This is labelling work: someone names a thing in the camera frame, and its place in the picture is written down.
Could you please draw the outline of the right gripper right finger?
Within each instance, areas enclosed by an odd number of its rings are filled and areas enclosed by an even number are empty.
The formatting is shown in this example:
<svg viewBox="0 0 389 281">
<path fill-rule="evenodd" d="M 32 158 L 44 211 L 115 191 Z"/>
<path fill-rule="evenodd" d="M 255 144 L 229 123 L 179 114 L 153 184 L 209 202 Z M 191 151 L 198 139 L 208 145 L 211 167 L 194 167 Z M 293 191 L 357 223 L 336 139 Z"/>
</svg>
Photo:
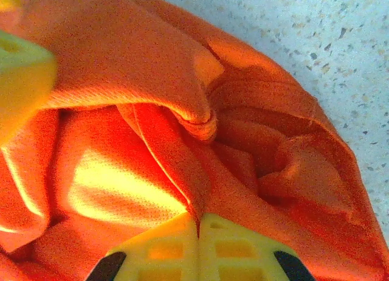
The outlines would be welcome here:
<svg viewBox="0 0 389 281">
<path fill-rule="evenodd" d="M 217 214 L 203 215 L 199 281 L 316 281 L 290 247 Z"/>
</svg>

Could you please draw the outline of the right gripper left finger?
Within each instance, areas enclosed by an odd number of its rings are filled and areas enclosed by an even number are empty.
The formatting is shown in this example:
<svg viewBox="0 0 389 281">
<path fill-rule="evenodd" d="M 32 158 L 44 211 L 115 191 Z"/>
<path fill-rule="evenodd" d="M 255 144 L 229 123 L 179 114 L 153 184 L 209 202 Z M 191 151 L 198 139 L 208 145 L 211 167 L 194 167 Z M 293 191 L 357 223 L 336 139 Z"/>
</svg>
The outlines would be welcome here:
<svg viewBox="0 0 389 281">
<path fill-rule="evenodd" d="M 198 281 L 198 232 L 181 214 L 112 248 L 88 281 Z"/>
</svg>

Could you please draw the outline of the orange t-shirt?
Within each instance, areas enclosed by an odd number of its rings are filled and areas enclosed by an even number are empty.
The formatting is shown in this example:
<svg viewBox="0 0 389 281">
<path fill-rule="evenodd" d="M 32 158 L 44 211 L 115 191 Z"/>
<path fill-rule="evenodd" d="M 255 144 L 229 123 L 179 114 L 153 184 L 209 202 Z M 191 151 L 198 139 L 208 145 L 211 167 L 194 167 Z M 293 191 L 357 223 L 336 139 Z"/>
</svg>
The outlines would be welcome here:
<svg viewBox="0 0 389 281">
<path fill-rule="evenodd" d="M 0 30 L 58 63 L 0 149 L 0 281 L 84 281 L 185 211 L 286 244 L 317 281 L 389 281 L 353 152 L 264 54 L 163 0 L 23 0 Z"/>
</svg>

